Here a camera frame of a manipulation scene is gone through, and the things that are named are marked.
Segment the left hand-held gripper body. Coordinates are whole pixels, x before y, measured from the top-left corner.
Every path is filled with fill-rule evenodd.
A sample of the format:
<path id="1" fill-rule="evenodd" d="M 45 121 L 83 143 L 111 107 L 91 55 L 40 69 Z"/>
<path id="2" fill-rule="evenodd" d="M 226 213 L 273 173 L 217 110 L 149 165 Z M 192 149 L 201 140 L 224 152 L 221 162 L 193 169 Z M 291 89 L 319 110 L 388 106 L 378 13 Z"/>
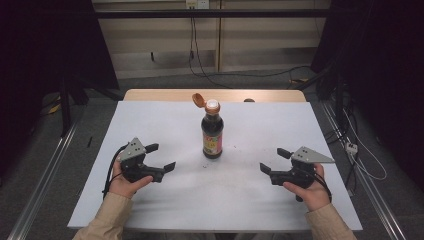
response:
<path id="1" fill-rule="evenodd" d="M 153 181 L 160 183 L 165 171 L 163 168 L 149 167 L 144 163 L 146 153 L 141 141 L 135 137 L 120 154 L 120 167 L 122 175 L 129 182 L 136 182 L 143 177 L 152 176 Z"/>

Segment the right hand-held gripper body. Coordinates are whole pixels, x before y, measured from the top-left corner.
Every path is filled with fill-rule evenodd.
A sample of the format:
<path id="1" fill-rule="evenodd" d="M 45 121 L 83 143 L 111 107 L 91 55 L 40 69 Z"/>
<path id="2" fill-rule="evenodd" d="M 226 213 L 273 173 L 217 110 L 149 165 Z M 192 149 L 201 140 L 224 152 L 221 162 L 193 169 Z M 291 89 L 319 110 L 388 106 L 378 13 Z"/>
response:
<path id="1" fill-rule="evenodd" d="M 315 163 L 334 163 L 332 158 L 305 146 L 292 152 L 292 156 L 288 160 L 292 164 L 292 168 L 289 171 L 274 171 L 271 169 L 269 177 L 272 185 L 282 186 L 284 182 L 290 182 L 307 189 L 316 179 Z M 327 184 L 326 189 L 330 199 L 332 199 L 332 193 Z"/>

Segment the dark sauce bottle orange cap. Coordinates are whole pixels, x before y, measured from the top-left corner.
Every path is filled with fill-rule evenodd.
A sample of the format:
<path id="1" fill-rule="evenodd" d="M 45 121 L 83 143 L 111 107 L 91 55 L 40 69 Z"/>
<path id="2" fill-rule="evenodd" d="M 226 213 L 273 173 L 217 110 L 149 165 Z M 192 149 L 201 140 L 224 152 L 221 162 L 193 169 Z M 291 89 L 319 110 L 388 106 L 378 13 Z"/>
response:
<path id="1" fill-rule="evenodd" d="M 200 93 L 192 95 L 194 104 L 205 110 L 201 121 L 203 154 L 209 159 L 218 158 L 223 152 L 224 121 L 219 115 L 220 103 L 215 99 L 205 100 Z"/>

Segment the person's right hand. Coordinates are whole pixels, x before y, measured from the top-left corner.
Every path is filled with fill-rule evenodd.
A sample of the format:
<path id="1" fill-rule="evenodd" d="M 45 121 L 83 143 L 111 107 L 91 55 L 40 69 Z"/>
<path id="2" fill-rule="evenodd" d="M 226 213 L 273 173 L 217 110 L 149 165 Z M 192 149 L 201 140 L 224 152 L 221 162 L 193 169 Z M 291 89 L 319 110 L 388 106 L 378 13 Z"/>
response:
<path id="1" fill-rule="evenodd" d="M 290 182 L 283 184 L 285 189 L 303 199 L 304 204 L 310 212 L 325 207 L 331 202 L 326 189 L 324 168 L 319 163 L 315 163 L 314 168 L 316 179 L 309 188 L 304 189 Z"/>

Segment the person's left hand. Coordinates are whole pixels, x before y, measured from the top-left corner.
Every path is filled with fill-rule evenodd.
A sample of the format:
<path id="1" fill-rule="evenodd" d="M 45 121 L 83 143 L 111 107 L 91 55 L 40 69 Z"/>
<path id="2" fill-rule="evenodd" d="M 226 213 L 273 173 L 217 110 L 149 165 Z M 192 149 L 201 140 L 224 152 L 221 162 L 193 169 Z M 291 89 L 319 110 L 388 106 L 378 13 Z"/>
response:
<path id="1" fill-rule="evenodd" d="M 115 161 L 112 170 L 112 179 L 109 186 L 109 192 L 131 199 L 139 189 L 147 186 L 152 181 L 152 176 L 146 176 L 136 182 L 129 182 L 122 175 L 120 163 Z"/>

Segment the white board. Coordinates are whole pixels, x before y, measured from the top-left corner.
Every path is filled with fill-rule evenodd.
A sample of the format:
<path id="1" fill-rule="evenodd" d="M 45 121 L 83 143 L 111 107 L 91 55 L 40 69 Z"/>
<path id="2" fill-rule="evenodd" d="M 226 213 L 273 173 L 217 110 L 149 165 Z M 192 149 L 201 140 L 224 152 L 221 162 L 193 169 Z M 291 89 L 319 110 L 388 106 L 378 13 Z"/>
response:
<path id="1" fill-rule="evenodd" d="M 202 152 L 203 110 L 191 102 L 122 101 L 117 105 L 84 190 L 68 223 L 86 226 L 102 202 L 107 171 L 115 152 L 133 138 L 157 151 L 149 166 L 172 163 L 160 183 L 134 196 L 126 225 L 153 232 L 300 232 L 309 226 L 306 207 L 261 172 L 266 164 L 287 171 L 278 156 L 302 146 L 330 153 L 311 105 L 231 103 L 221 105 L 223 153 L 211 160 Z"/>

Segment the wooden table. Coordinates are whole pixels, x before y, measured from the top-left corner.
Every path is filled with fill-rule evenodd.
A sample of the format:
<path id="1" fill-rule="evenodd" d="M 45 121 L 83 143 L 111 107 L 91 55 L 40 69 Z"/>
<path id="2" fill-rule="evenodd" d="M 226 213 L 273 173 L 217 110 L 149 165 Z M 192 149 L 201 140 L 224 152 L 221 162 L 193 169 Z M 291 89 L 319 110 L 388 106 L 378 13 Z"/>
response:
<path id="1" fill-rule="evenodd" d="M 252 89 L 130 89 L 125 101 L 192 101 L 192 95 L 199 93 L 205 100 L 220 102 L 305 102 L 299 90 L 252 90 Z"/>

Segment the black metal stand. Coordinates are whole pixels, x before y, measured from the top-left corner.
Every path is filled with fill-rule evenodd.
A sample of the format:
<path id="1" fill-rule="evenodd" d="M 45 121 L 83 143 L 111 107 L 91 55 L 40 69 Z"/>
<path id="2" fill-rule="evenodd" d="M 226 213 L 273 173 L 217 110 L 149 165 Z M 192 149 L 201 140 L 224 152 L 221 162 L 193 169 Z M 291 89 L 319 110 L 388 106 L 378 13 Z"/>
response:
<path id="1" fill-rule="evenodd" d="M 64 137 L 71 128 L 72 119 L 70 111 L 70 100 L 72 98 L 77 105 L 86 105 L 89 98 L 78 80 L 64 76 L 60 82 L 60 106 L 62 109 L 62 133 Z"/>

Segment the black curtain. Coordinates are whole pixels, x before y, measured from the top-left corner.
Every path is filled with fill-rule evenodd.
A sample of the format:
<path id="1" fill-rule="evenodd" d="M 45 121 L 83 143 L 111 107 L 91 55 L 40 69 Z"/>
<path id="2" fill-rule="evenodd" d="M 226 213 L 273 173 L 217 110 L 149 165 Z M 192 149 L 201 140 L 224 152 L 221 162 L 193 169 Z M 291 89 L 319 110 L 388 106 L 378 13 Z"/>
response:
<path id="1" fill-rule="evenodd" d="M 424 191 L 424 0 L 330 0 L 311 64 L 332 63 L 400 168 Z"/>
<path id="2" fill-rule="evenodd" d="M 49 93 L 116 89 L 117 77 L 92 0 L 0 0 L 0 176 Z"/>

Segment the black horizontal bar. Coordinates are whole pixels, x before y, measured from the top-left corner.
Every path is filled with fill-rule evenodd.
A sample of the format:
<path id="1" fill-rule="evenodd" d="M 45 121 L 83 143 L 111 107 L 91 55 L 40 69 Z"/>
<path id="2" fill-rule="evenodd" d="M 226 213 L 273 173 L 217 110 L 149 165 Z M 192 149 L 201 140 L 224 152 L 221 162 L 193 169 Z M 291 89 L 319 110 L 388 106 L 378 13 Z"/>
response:
<path id="1" fill-rule="evenodd" d="M 201 10 L 114 10 L 96 11 L 102 19 L 115 18 L 315 18 L 329 17 L 334 11 L 328 9 L 289 9 L 289 10 L 240 10 L 240 9 L 201 9 Z"/>

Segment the metal floor rail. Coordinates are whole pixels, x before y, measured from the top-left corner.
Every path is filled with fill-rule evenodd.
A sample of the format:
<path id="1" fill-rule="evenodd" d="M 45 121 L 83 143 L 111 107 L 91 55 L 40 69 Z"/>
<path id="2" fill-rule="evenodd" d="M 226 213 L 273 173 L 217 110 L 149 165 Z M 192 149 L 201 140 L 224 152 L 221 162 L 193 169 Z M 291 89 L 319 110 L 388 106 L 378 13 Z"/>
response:
<path id="1" fill-rule="evenodd" d="M 385 175 L 383 177 L 376 177 L 372 175 L 365 167 L 361 158 L 358 155 L 354 155 L 346 149 L 346 145 L 350 143 L 353 139 L 357 139 L 359 145 L 362 145 L 360 138 L 355 134 L 354 127 L 352 122 L 348 120 L 348 125 L 350 130 L 355 134 L 354 138 L 350 138 L 348 135 L 343 135 L 342 130 L 336 122 L 335 110 L 329 103 L 322 103 L 322 109 L 332 127 L 335 131 L 338 141 L 340 142 L 343 151 L 347 154 L 347 158 L 351 164 L 354 165 L 355 175 L 358 181 L 362 184 L 370 202 L 375 209 L 382 225 L 384 226 L 386 232 L 388 233 L 391 240 L 407 240 L 406 235 L 404 234 L 401 226 L 396 219 L 393 211 L 390 209 L 386 200 L 383 198 L 383 195 L 378 190 L 375 180 L 384 180 L 387 177 L 387 171 L 385 167 L 381 164 L 378 158 L 376 158 L 377 163 L 383 169 Z"/>
<path id="2" fill-rule="evenodd" d="M 66 154 L 66 151 L 72 142 L 73 136 L 78 127 L 78 123 L 73 123 L 69 129 L 61 136 L 54 148 L 54 152 L 49 157 L 43 173 L 34 187 L 29 200 L 21 211 L 14 227 L 11 230 L 7 240 L 25 240 L 29 230 L 39 212 L 39 209 L 45 199 L 47 191 L 56 175 L 58 168 Z"/>

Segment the wooden vertical post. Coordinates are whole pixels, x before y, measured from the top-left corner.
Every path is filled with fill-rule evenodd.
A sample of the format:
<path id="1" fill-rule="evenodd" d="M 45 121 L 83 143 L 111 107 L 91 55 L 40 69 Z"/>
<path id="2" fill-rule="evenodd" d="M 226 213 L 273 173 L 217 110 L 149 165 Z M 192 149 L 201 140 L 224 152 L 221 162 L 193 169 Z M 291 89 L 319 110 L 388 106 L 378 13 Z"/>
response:
<path id="1" fill-rule="evenodd" d="M 221 10 L 222 0 L 216 0 L 216 10 Z M 216 49 L 215 49 L 215 71 L 221 71 L 221 18 L 216 18 Z"/>

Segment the white wall outlet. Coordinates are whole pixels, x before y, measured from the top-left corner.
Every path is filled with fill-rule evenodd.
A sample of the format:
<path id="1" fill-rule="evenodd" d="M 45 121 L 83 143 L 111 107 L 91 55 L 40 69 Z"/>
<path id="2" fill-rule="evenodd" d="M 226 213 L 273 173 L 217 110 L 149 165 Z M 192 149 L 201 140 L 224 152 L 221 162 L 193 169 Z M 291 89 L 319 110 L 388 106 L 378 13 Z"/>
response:
<path id="1" fill-rule="evenodd" d="M 209 0 L 185 0 L 187 9 L 209 9 Z"/>

